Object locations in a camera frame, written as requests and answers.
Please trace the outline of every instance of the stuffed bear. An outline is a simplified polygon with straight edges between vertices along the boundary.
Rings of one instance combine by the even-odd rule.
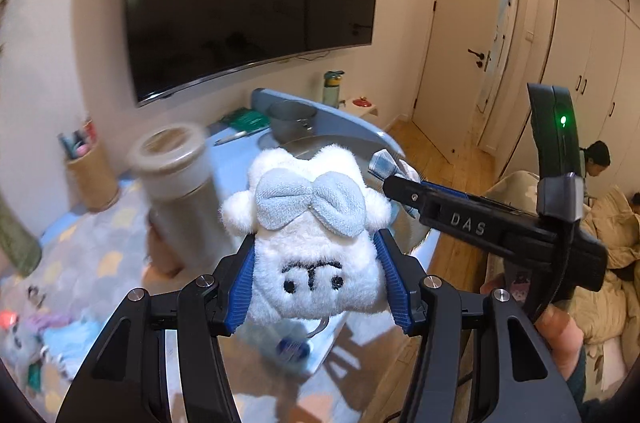
[[[302,160],[266,150],[248,181],[249,190],[224,202],[221,217],[232,235],[255,234],[249,321],[386,308],[371,233],[388,226],[391,205],[365,185],[351,152],[331,145]]]

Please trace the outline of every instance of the pencil holder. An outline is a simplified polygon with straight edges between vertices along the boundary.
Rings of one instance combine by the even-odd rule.
[[[118,200],[118,180],[100,143],[82,158],[67,161],[66,168],[74,177],[82,202],[90,212],[102,212]]]

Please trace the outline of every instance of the black eye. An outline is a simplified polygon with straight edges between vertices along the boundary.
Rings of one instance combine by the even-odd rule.
[[[336,275],[331,279],[331,287],[335,290],[338,290],[344,285],[344,281],[341,276]]]
[[[295,293],[296,292],[296,284],[292,280],[284,281],[284,291],[287,293]]]

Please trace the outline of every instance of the person's hand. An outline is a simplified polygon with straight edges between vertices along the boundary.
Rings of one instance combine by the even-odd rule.
[[[483,295],[504,287],[504,275],[486,282],[480,288]],[[535,323],[536,329],[551,348],[551,357],[564,379],[574,373],[580,358],[584,334],[569,313],[549,305]]]

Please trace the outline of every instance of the screw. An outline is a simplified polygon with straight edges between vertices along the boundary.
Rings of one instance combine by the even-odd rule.
[[[216,279],[213,278],[213,275],[200,275],[196,279],[196,284],[200,288],[208,288],[212,286],[216,282]]]
[[[499,302],[507,302],[511,298],[506,289],[497,289],[494,291],[494,297]]]
[[[440,277],[436,277],[435,275],[427,275],[422,283],[430,289],[438,289],[440,286],[442,286]]]
[[[138,302],[139,300],[142,300],[144,296],[145,296],[145,290],[143,290],[142,288],[132,289],[127,294],[127,298],[132,302]]]

